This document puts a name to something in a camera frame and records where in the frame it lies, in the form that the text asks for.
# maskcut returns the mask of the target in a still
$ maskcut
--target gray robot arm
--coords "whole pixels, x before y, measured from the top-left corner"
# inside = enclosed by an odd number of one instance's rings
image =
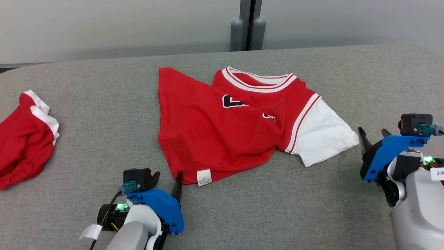
[[[420,168],[405,180],[406,198],[390,214],[398,250],[444,249],[444,187]]]
[[[159,217],[149,206],[133,205],[106,250],[153,250],[161,228]]]

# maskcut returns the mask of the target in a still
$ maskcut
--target white sticker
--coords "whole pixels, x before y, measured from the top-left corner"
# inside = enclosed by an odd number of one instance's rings
[[[91,226],[87,227],[85,231],[83,231],[82,235],[79,239],[83,238],[91,238],[91,239],[97,239],[99,237],[100,231],[102,230],[101,225],[92,224]]]
[[[444,181],[444,168],[431,168],[432,181]]]
[[[197,171],[197,184],[199,186],[203,186],[211,182],[211,171],[209,169]]]

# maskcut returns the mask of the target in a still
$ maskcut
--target red jersey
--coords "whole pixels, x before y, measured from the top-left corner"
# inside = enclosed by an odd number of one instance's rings
[[[306,167],[359,143],[348,124],[293,74],[264,77],[227,67],[216,73],[213,87],[275,117],[284,128],[276,145],[300,155]]]
[[[266,162],[281,140],[273,117],[172,68],[159,69],[159,144],[174,177],[216,181]]]
[[[0,123],[0,190],[39,175],[59,137],[59,123],[32,90],[22,93],[19,101]]]

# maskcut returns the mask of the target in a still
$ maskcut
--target gray fabric surface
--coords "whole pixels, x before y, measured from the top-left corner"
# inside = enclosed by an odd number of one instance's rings
[[[444,56],[398,45],[228,52],[34,65],[0,75],[0,121],[32,89],[60,123],[51,160],[36,178],[0,192],[0,249],[88,249],[78,240],[129,168],[160,171],[174,185],[161,148],[159,67],[211,83],[226,66],[259,75],[293,72],[353,130],[371,142],[397,133],[403,113],[431,113],[444,124]],[[423,150],[443,156],[442,138]],[[183,187],[185,230],[166,250],[394,249],[390,209],[361,180],[359,147],[305,168],[276,151],[265,164],[198,187]],[[96,249],[114,233],[102,232]]]

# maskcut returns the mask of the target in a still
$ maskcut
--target white fabric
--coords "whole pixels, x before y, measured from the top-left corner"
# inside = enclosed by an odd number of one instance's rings
[[[240,80],[239,78],[237,78],[232,72],[230,72],[230,69],[231,68],[228,67],[228,68],[225,68],[222,70],[222,75],[225,77],[225,79],[227,79],[234,86],[236,86],[240,89],[246,90],[246,91],[251,91],[251,92],[258,92],[258,93],[278,92],[278,91],[285,89],[285,87],[287,87],[295,79],[297,79],[297,77],[295,75],[289,74],[288,76],[284,76],[284,78],[279,79],[278,83],[267,82],[266,79],[259,80],[262,83],[270,84],[270,86],[254,86],[254,85],[247,84],[247,83],[243,82],[242,80]]]
[[[305,167],[309,167],[358,143],[350,126],[319,99],[303,119],[291,153],[300,155]]]
[[[48,115],[50,109],[49,106],[46,105],[46,103],[43,102],[43,100],[40,99],[40,97],[38,97],[37,94],[34,93],[34,91],[28,90],[24,92],[24,94],[30,96],[36,104],[35,106],[31,106],[31,113],[48,125],[49,129],[54,135],[54,140],[52,141],[52,144],[55,145],[57,138],[59,138],[60,136],[58,133],[59,122],[55,118]]]
[[[290,138],[290,143],[288,144],[287,148],[285,149],[285,152],[290,153],[290,154],[296,154],[295,150],[296,150],[296,146],[294,146],[294,139],[296,138],[296,133],[299,134],[299,131],[301,129],[301,123],[303,122],[302,119],[304,119],[306,116],[308,116],[308,112],[310,112],[310,108],[313,108],[317,102],[319,102],[321,100],[321,97],[314,93],[310,99],[308,100],[308,102],[305,104],[305,107],[302,109],[301,113],[298,115],[298,117],[296,118],[296,121],[293,124],[293,128],[291,130],[291,138]]]
[[[240,74],[245,74],[250,76],[251,78],[264,83],[264,84],[270,84],[270,85],[276,85],[281,83],[282,81],[286,80],[290,74],[286,74],[286,75],[282,75],[282,76],[260,76],[260,75],[256,75],[247,71],[243,71],[243,70],[238,70],[238,69],[234,69],[230,66],[228,66],[227,71],[230,72],[232,74],[234,73],[240,73]]]

